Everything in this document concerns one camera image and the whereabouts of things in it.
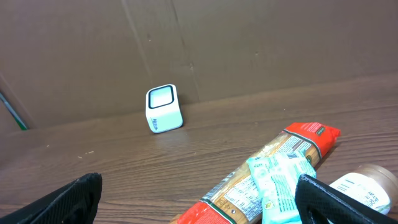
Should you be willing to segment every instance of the small white box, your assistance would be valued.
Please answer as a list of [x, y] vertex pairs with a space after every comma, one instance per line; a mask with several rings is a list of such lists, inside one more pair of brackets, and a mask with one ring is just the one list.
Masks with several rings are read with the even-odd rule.
[[162, 133], [182, 126], [175, 85], [168, 84], [147, 92], [146, 116], [153, 133]]

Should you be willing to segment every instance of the barcode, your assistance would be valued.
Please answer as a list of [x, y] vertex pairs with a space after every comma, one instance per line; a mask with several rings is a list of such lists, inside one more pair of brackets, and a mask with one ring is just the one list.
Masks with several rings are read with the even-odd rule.
[[296, 153], [288, 153], [288, 154], [287, 154], [287, 157], [288, 157], [289, 159], [298, 158], [298, 156], [296, 155]]
[[350, 189], [353, 185], [355, 185], [354, 182], [350, 180], [345, 180], [343, 183], [341, 183], [339, 186], [337, 186], [337, 189], [346, 192], [348, 189]]
[[205, 196], [202, 197], [202, 199], [208, 199], [210, 200], [212, 196], [217, 193], [217, 191], [222, 188], [222, 186], [235, 174], [235, 172], [230, 173], [228, 176], [226, 176], [219, 184], [217, 184], [213, 189], [211, 189]]

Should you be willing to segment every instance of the red package end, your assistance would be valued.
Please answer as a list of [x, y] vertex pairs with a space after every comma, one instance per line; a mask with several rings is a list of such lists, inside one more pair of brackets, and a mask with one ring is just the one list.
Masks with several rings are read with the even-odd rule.
[[321, 158], [335, 145], [337, 137], [340, 136], [339, 129], [317, 122], [293, 123], [284, 131], [311, 142], [318, 149]]

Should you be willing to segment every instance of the tissue packet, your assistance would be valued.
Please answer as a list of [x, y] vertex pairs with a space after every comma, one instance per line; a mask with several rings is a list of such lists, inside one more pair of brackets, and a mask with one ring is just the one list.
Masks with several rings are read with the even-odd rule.
[[301, 174], [316, 172], [300, 151], [247, 160], [262, 197], [262, 224], [301, 223], [294, 195]]

